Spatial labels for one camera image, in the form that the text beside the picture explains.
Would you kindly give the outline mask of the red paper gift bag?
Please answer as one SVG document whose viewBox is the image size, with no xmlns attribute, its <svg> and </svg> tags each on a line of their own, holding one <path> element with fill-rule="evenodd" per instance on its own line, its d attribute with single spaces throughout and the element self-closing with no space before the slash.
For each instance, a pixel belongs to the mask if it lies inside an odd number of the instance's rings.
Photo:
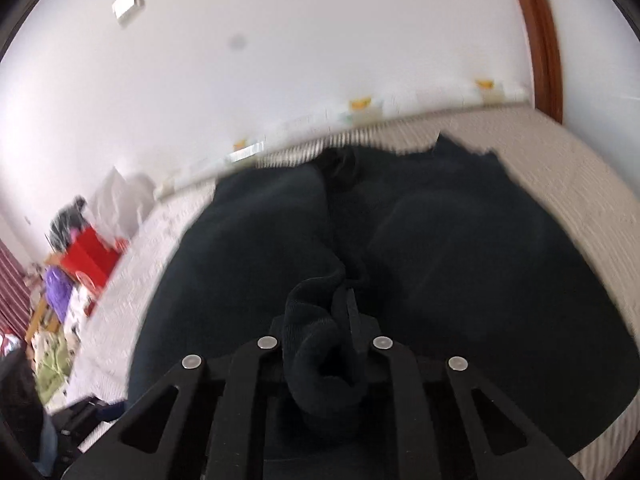
<svg viewBox="0 0 640 480">
<path fill-rule="evenodd" d="M 123 238 L 116 238 L 114 246 L 108 244 L 88 226 L 67 248 L 60 266 L 93 297 L 99 297 L 127 247 L 128 242 Z"/>
</svg>

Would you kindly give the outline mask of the white patterned pillow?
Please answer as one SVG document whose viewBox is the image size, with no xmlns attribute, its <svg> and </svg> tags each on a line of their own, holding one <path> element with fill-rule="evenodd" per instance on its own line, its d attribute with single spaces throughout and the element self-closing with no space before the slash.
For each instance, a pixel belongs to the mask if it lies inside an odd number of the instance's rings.
<svg viewBox="0 0 640 480">
<path fill-rule="evenodd" d="M 475 79 L 432 84 L 424 89 L 366 96 L 334 104 L 239 140 L 220 157 L 207 156 L 179 170 L 157 185 L 153 196 L 156 200 L 166 200 L 185 188 L 218 179 L 277 151 L 350 129 L 442 110 L 530 104 L 533 100 L 532 92 L 517 82 Z"/>
</svg>

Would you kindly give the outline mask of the red striped curtain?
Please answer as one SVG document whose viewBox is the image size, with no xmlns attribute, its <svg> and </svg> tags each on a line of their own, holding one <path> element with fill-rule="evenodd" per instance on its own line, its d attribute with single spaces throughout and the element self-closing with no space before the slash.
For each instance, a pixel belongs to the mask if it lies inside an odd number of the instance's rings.
<svg viewBox="0 0 640 480">
<path fill-rule="evenodd" d="M 24 337 L 30 317 L 30 293 L 24 270 L 5 244 L 0 243 L 0 314 L 2 332 Z"/>
</svg>

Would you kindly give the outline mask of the wooden chair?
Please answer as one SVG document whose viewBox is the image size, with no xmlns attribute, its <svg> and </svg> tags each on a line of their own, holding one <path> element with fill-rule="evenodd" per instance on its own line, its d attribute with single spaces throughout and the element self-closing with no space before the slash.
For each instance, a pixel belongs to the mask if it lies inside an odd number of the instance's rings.
<svg viewBox="0 0 640 480">
<path fill-rule="evenodd" d="M 30 344 L 32 337 L 40 330 L 56 333 L 61 326 L 58 315 L 49 306 L 44 291 L 44 274 L 49 266 L 56 266 L 62 258 L 60 252 L 51 252 L 43 263 L 31 263 L 26 270 L 24 283 L 29 290 L 29 301 L 32 314 L 27 326 L 25 341 Z"/>
</svg>

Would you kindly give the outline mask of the white plastic bag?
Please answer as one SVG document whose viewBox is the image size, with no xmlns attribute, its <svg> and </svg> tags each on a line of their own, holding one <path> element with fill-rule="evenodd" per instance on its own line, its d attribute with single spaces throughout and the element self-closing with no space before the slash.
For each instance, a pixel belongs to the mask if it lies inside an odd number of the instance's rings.
<svg viewBox="0 0 640 480">
<path fill-rule="evenodd" d="M 154 188 L 146 174 L 126 178 L 113 167 L 88 199 L 84 216 L 107 242 L 131 240 L 155 206 Z"/>
</svg>

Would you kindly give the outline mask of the striped bed mattress cover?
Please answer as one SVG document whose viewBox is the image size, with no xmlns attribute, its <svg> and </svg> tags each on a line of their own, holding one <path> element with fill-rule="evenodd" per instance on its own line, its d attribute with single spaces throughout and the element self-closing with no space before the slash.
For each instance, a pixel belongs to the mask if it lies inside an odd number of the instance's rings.
<svg viewBox="0 0 640 480">
<path fill-rule="evenodd" d="M 429 114 L 326 136 L 266 155 L 258 166 L 294 166 L 324 148 L 376 146 L 396 153 L 429 148 L 448 133 L 469 150 L 494 151 L 593 263 L 631 330 L 639 331 L 639 201 L 588 145 L 525 106 Z M 184 231 L 210 203 L 213 185 L 158 205 L 119 260 L 82 332 L 66 399 L 126 396 L 134 344 L 153 292 Z"/>
</svg>

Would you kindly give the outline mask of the purple plush item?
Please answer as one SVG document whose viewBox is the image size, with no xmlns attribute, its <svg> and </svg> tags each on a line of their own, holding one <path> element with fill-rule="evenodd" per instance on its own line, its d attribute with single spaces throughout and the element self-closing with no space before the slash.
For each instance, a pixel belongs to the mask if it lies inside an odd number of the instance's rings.
<svg viewBox="0 0 640 480">
<path fill-rule="evenodd" d="M 75 284 L 58 266 L 48 266 L 46 272 L 44 272 L 43 281 L 47 303 L 58 317 L 58 320 L 64 323 Z"/>
</svg>

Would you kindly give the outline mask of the black sweatshirt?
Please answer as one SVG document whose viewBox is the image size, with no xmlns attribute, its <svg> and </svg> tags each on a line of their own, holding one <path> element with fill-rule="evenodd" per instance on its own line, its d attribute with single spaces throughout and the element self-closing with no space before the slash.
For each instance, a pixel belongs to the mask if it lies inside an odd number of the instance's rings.
<svg viewBox="0 0 640 480">
<path fill-rule="evenodd" d="M 570 458 L 639 388 L 639 351 L 555 218 L 494 153 L 349 145 L 220 181 L 142 324 L 133 406 L 189 354 L 279 341 L 259 479 L 350 479 L 371 391 L 347 294 L 419 358 L 461 356 Z"/>
</svg>

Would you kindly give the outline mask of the white wall light switch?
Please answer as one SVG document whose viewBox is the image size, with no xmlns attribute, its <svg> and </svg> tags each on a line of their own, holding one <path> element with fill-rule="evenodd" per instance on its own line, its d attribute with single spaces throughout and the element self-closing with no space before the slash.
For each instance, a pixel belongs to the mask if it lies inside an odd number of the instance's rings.
<svg viewBox="0 0 640 480">
<path fill-rule="evenodd" d="M 126 25 L 130 18 L 144 7 L 143 0 L 115 0 L 112 3 L 112 13 L 119 25 Z"/>
</svg>

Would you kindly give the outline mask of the plaid dark cloth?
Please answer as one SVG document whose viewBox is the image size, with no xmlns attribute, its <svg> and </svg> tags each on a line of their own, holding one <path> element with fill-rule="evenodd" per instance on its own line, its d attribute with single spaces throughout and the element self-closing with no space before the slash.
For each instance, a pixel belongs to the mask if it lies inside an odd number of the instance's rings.
<svg viewBox="0 0 640 480">
<path fill-rule="evenodd" d="M 82 196 L 76 196 L 52 220 L 48 241 L 56 252 L 65 252 L 73 244 L 77 234 L 89 225 L 82 214 L 86 205 L 87 201 Z"/>
</svg>

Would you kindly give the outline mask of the brown wooden door frame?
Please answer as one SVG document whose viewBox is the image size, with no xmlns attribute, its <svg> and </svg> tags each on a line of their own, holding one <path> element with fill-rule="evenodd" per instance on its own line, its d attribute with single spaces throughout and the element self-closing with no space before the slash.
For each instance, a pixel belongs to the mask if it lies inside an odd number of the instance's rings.
<svg viewBox="0 0 640 480">
<path fill-rule="evenodd" d="M 518 0 L 526 27 L 537 110 L 562 124 L 562 60 L 549 0 Z"/>
</svg>

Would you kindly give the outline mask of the green blanket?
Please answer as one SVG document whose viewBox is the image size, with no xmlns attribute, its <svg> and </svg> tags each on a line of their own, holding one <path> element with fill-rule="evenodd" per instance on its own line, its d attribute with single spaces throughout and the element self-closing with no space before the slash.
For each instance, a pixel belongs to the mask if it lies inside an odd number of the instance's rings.
<svg viewBox="0 0 640 480">
<path fill-rule="evenodd" d="M 79 338 L 64 330 L 40 330 L 32 337 L 36 390 L 43 405 L 67 386 L 79 346 Z"/>
</svg>

